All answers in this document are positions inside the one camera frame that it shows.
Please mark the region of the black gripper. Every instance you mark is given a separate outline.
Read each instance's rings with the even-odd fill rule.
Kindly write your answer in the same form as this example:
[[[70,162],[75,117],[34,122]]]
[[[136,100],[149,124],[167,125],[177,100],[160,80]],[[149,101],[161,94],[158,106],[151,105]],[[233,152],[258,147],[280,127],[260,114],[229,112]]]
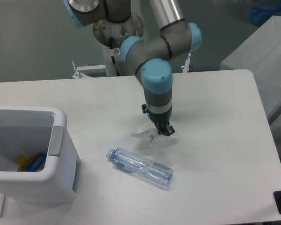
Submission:
[[[175,133],[175,129],[170,125],[170,117],[172,115],[172,107],[163,113],[154,113],[147,108],[147,104],[143,104],[142,112],[147,114],[148,118],[156,125],[158,135],[170,136]]]

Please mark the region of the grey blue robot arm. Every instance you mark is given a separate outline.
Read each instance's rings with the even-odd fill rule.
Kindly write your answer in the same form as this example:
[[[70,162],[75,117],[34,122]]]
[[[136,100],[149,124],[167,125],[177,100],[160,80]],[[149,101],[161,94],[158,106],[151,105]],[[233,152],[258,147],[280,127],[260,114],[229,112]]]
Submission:
[[[135,25],[128,0],[66,0],[64,5],[77,27],[93,26],[97,40],[120,56],[144,89],[142,111],[154,123],[159,135],[170,136],[173,74],[169,61],[191,53],[202,43],[195,23],[185,20],[176,0],[152,0],[160,35],[142,39],[143,28]]]

